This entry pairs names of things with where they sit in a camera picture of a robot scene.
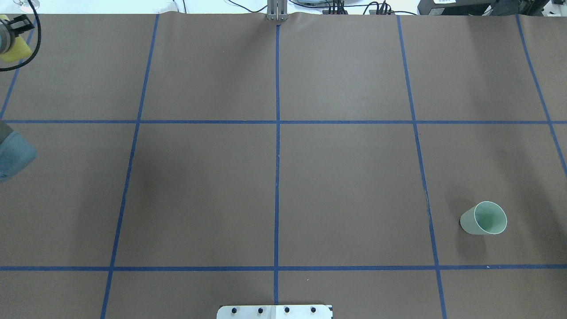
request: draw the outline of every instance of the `green paper cup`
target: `green paper cup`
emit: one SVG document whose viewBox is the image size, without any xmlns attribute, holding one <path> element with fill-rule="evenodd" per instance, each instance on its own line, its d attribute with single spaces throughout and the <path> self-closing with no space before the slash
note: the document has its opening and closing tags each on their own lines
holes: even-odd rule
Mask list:
<svg viewBox="0 0 567 319">
<path fill-rule="evenodd" d="M 496 235 L 506 229 L 504 210 L 492 202 L 481 202 L 461 216 L 461 227 L 473 235 Z"/>
</svg>

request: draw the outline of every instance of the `metal post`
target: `metal post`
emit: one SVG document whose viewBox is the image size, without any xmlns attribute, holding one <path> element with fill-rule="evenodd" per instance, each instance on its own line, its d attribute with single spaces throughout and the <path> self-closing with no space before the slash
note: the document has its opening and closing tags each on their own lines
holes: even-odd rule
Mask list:
<svg viewBox="0 0 567 319">
<path fill-rule="evenodd" d="M 268 20 L 287 20 L 287 0 L 268 0 Z"/>
</svg>

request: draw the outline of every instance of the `grid line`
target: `grid line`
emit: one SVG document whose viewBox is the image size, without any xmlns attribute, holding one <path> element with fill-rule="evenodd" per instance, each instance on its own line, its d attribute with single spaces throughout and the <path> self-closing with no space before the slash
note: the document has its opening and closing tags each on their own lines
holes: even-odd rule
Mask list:
<svg viewBox="0 0 567 319">
<path fill-rule="evenodd" d="M 144 98 L 146 96 L 147 80 L 148 80 L 148 77 L 150 75 L 151 58 L 152 58 L 152 55 L 154 53 L 155 36 L 157 34 L 157 31 L 158 31 L 158 23 L 159 23 L 159 14 L 156 14 L 155 15 L 155 21 L 154 21 L 154 30 L 153 30 L 153 34 L 152 34 L 152 37 L 151 37 L 150 53 L 148 54 L 148 58 L 147 58 L 146 74 L 145 74 L 144 80 L 143 80 L 142 94 L 140 96 L 140 104 L 139 104 L 139 107 L 138 107 L 138 115 L 137 115 L 137 118 L 136 118 L 136 128 L 134 130 L 134 137 L 132 139 L 132 149 L 130 151 L 130 159 L 128 160 L 128 169 L 126 171 L 126 180 L 124 182 L 124 191 L 122 192 L 122 202 L 120 204 L 120 213 L 119 213 L 118 222 L 117 222 L 117 225 L 116 225 L 116 234 L 115 234 L 115 238 L 114 238 L 114 244 L 113 244 L 113 247 L 112 247 L 112 255 L 111 255 L 111 260 L 110 260 L 110 267 L 109 267 L 109 270 L 108 270 L 106 289 L 104 291 L 104 299 L 103 299 L 102 310 L 100 312 L 100 319 L 104 319 L 105 316 L 106 316 L 106 310 L 107 310 L 107 305 L 108 305 L 108 297 L 110 295 L 110 288 L 111 288 L 111 285 L 112 285 L 112 275 L 114 273 L 114 267 L 115 267 L 115 262 L 116 262 L 116 252 L 118 250 L 118 241 L 120 239 L 120 230 L 122 228 L 122 218 L 124 217 L 124 208 L 126 207 L 126 195 L 128 193 L 128 186 L 129 186 L 129 183 L 130 183 L 130 175 L 132 173 L 132 163 L 134 161 L 134 155 L 136 153 L 136 144 L 138 142 L 138 132 L 139 132 L 139 128 L 140 128 L 140 120 L 142 119 L 143 103 L 144 103 Z"/>
<path fill-rule="evenodd" d="M 437 256 L 437 244 L 435 243 L 435 229 L 433 228 L 433 217 L 431 216 L 431 205 L 429 203 L 429 193 L 427 189 L 427 180 L 425 178 L 425 169 L 423 156 L 421 155 L 421 144 L 419 138 L 419 131 L 417 130 L 416 110 L 413 106 L 412 86 L 409 80 L 408 61 L 405 55 L 404 34 L 401 27 L 400 16 L 396 16 L 397 29 L 400 36 L 401 57 L 404 63 L 405 84 L 408 89 L 409 109 L 412 114 L 413 134 L 416 139 L 417 159 L 420 164 L 421 182 L 425 193 L 425 201 L 427 203 L 427 213 L 429 217 L 429 236 L 431 238 L 431 250 L 433 251 L 433 261 L 435 262 L 435 275 L 437 277 L 437 288 L 439 290 L 439 303 L 441 306 L 441 316 L 447 319 L 447 310 L 445 307 L 445 296 L 443 294 L 443 283 L 441 281 L 441 270 L 439 269 L 439 257 Z"/>
<path fill-rule="evenodd" d="M 4 120 L 14 124 L 413 124 L 412 120 Z M 549 121 L 416 120 L 417 124 L 548 125 Z M 567 121 L 551 121 L 565 125 Z"/>
<path fill-rule="evenodd" d="M 513 269 L 567 269 L 567 264 L 518 265 L 406 265 L 406 266 L 278 266 L 278 271 L 431 271 L 440 270 L 513 270 Z M 113 271 L 138 272 L 222 272 L 222 271 L 274 271 L 273 266 L 116 266 Z M 98 271 L 110 267 L 98 266 L 0 266 L 0 271 Z"/>
<path fill-rule="evenodd" d="M 526 54 L 526 60 L 528 62 L 528 66 L 530 67 L 532 78 L 534 79 L 535 88 L 538 91 L 539 100 L 541 101 L 541 107 L 543 108 L 543 112 L 545 113 L 545 118 L 547 119 L 549 130 L 551 131 L 551 136 L 553 137 L 553 142 L 555 143 L 555 148 L 557 149 L 557 154 L 559 155 L 559 160 L 561 161 L 561 166 L 563 167 L 563 172 L 567 177 L 567 165 L 565 164 L 565 158 L 563 157 L 563 152 L 561 151 L 561 147 L 559 146 L 559 141 L 557 140 L 557 136 L 555 135 L 555 129 L 553 128 L 553 123 L 551 122 L 551 117 L 549 115 L 549 111 L 547 110 L 547 105 L 545 104 L 543 93 L 541 92 L 541 87 L 539 85 L 538 77 L 535 75 L 534 66 L 532 65 L 531 62 L 530 53 L 528 52 L 526 39 L 524 38 L 524 32 L 522 30 L 522 24 L 520 22 L 520 16 L 518 14 L 516 14 L 516 23 L 518 25 L 518 31 L 520 33 L 520 39 L 522 40 L 524 53 Z"/>
<path fill-rule="evenodd" d="M 280 302 L 280 25 L 276 25 L 276 186 L 274 203 L 274 305 Z"/>
<path fill-rule="evenodd" d="M 28 34 L 28 39 L 26 40 L 26 44 L 29 45 L 29 42 L 32 39 L 33 36 L 33 32 L 35 31 L 35 29 L 32 29 L 29 34 Z M 2 118 L 4 117 L 4 113 L 6 112 L 6 108 L 8 107 L 8 102 L 10 101 L 10 96 L 12 96 L 12 90 L 14 89 L 14 86 L 16 85 L 16 80 L 18 79 L 18 74 L 20 74 L 20 69 L 16 69 L 16 71 L 14 72 L 14 76 L 12 76 L 12 82 L 10 82 L 10 87 L 8 88 L 8 92 L 6 93 L 6 98 L 4 99 L 4 104 L 2 105 L 2 109 L 0 110 L 0 120 L 2 120 Z"/>
</svg>

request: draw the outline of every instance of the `black box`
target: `black box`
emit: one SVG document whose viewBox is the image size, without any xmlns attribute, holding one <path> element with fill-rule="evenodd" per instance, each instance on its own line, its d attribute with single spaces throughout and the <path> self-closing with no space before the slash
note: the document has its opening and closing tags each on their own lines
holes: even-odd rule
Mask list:
<svg viewBox="0 0 567 319">
<path fill-rule="evenodd" d="M 420 0 L 417 9 L 421 15 L 482 15 L 490 0 Z"/>
</svg>

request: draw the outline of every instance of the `metal bracket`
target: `metal bracket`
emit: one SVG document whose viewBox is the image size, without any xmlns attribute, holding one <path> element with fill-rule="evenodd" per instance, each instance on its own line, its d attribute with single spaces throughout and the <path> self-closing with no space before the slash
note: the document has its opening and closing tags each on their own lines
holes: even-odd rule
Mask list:
<svg viewBox="0 0 567 319">
<path fill-rule="evenodd" d="M 287 0 L 268 0 L 268 20 L 287 20 Z"/>
<path fill-rule="evenodd" d="M 333 319 L 331 305 L 223 306 L 217 319 Z"/>
</svg>

